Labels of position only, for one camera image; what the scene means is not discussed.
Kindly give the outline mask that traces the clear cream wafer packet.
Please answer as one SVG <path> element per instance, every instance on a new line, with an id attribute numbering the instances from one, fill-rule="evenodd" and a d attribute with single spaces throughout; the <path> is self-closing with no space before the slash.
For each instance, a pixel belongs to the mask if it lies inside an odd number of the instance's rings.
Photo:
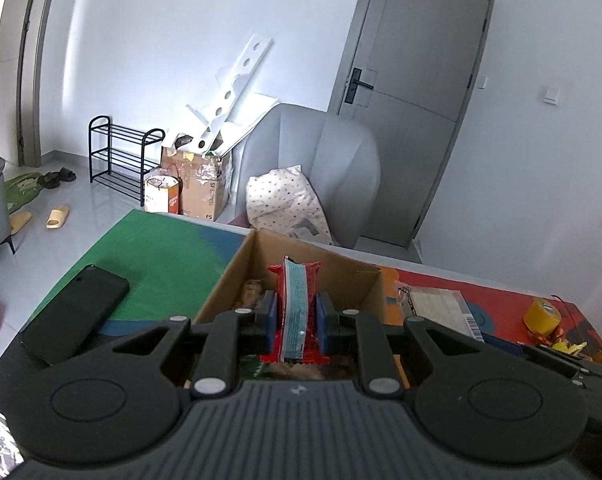
<path id="1" fill-rule="evenodd" d="M 483 342 L 479 325 L 458 290 L 397 283 L 397 305 L 404 316 L 420 316 Z"/>

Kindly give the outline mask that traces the clear bag of biscuits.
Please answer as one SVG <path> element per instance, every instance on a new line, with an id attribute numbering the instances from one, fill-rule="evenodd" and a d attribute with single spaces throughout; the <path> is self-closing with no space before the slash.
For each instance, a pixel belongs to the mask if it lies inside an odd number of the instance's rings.
<path id="1" fill-rule="evenodd" d="M 234 309 L 241 312 L 259 310 L 269 312 L 274 299 L 275 292 L 266 289 L 262 280 L 248 280 L 241 285 Z"/>

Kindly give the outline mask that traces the red white snack packet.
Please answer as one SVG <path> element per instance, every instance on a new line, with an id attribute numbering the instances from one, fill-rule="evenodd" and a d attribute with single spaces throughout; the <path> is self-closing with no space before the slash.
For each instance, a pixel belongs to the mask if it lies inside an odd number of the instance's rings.
<path id="1" fill-rule="evenodd" d="M 322 352 L 325 316 L 318 314 L 320 262 L 295 262 L 284 256 L 282 264 L 269 266 L 276 274 L 276 324 L 269 337 L 272 351 L 262 363 L 327 365 Z"/>

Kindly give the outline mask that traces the yellow plastic clip toy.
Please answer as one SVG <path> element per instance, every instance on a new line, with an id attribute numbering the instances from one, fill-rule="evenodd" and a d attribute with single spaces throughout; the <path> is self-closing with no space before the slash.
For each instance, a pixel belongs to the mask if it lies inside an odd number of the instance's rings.
<path id="1" fill-rule="evenodd" d="M 570 340 L 564 338 L 559 338 L 555 340 L 551 345 L 552 350 L 562 352 L 564 354 L 567 354 L 568 356 L 577 356 L 586 347 L 586 341 L 580 342 L 579 344 L 574 344 L 574 342 L 571 342 Z"/>

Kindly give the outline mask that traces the yellow tape roll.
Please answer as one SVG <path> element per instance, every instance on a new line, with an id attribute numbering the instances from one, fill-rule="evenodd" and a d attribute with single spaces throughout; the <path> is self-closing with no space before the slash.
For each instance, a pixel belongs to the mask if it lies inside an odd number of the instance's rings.
<path id="1" fill-rule="evenodd" d="M 534 298 L 522 321 L 532 334 L 549 337 L 560 325 L 561 314 L 549 301 Z"/>

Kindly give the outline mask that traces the white orange paper bag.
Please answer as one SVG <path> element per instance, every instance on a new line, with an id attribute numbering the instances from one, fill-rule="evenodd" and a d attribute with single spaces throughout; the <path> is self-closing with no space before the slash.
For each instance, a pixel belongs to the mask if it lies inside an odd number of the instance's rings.
<path id="1" fill-rule="evenodd" d="M 144 211 L 179 213 L 179 180 L 168 174 L 147 176 L 144 182 Z"/>

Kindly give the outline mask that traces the dark sandals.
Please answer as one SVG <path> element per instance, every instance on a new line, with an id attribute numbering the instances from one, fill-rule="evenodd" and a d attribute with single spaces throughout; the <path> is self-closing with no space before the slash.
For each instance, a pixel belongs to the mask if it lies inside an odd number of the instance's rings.
<path id="1" fill-rule="evenodd" d="M 38 177 L 38 185 L 41 188 L 59 188 L 59 186 L 66 182 L 74 182 L 77 179 L 77 175 L 70 169 L 62 167 L 58 171 L 50 171 L 47 174 L 42 174 Z"/>

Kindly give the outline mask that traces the green floor rug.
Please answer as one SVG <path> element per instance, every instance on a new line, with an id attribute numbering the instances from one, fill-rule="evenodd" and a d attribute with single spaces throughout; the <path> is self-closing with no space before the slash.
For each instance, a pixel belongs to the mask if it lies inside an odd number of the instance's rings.
<path id="1" fill-rule="evenodd" d="M 39 172 L 28 172 L 5 182 L 5 199 L 9 214 L 13 214 L 39 196 L 43 190 L 43 186 L 39 184 L 40 177 L 42 174 Z"/>

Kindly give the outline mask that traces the brown cardboard box on floor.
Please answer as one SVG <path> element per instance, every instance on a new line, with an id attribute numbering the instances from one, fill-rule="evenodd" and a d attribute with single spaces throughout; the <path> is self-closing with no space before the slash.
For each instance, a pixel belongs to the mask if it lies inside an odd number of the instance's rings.
<path id="1" fill-rule="evenodd" d="M 163 148 L 161 167 L 181 183 L 179 208 L 183 216 L 211 221 L 219 218 L 231 188 L 231 153 L 198 155 Z"/>

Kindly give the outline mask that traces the black metal shoe rack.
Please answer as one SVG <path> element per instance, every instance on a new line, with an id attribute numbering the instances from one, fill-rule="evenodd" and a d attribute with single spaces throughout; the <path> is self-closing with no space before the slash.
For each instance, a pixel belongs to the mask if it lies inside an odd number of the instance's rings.
<path id="1" fill-rule="evenodd" d="M 88 123 L 90 182 L 133 198 L 145 205 L 145 178 L 160 166 L 161 128 L 138 130 L 97 115 Z"/>

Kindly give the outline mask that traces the white dotted pillow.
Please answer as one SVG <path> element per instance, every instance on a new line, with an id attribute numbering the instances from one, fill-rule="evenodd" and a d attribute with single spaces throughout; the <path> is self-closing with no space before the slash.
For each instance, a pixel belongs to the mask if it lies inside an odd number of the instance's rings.
<path id="1" fill-rule="evenodd" d="M 300 165 L 250 177 L 246 184 L 246 214 L 254 229 L 333 244 L 322 204 Z"/>

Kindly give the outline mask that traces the white perforated board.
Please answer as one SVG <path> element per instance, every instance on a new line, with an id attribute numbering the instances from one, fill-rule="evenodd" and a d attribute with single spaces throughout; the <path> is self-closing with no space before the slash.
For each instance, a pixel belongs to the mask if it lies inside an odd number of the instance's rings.
<path id="1" fill-rule="evenodd" d="M 211 105 L 205 113 L 188 105 L 201 123 L 191 140 L 179 150 L 197 155 L 223 156 L 245 139 L 279 99 L 252 89 L 251 79 L 272 47 L 273 39 L 253 34 L 243 51 L 217 80 Z"/>

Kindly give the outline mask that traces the grey room door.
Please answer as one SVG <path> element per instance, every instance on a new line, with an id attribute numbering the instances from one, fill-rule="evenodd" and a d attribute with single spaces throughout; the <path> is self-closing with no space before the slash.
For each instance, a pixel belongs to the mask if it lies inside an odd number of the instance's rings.
<path id="1" fill-rule="evenodd" d="M 494 0 L 357 0 L 329 110 L 371 129 L 381 180 L 364 236 L 408 246 L 469 104 Z M 354 67 L 373 90 L 344 97 Z"/>

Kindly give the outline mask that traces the grey open side door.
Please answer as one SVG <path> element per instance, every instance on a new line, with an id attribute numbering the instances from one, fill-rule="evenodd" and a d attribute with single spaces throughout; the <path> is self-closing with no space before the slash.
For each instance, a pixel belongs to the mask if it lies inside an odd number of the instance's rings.
<path id="1" fill-rule="evenodd" d="M 52 0 L 0 0 L 0 157 L 14 166 L 42 159 L 40 91 Z"/>

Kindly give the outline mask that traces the white wall switch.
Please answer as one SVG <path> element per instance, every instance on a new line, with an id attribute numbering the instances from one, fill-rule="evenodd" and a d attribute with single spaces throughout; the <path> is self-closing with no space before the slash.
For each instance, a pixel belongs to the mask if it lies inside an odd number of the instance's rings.
<path id="1" fill-rule="evenodd" d="M 548 87 L 543 96 L 543 102 L 549 105 L 557 106 L 560 101 L 560 89 Z"/>

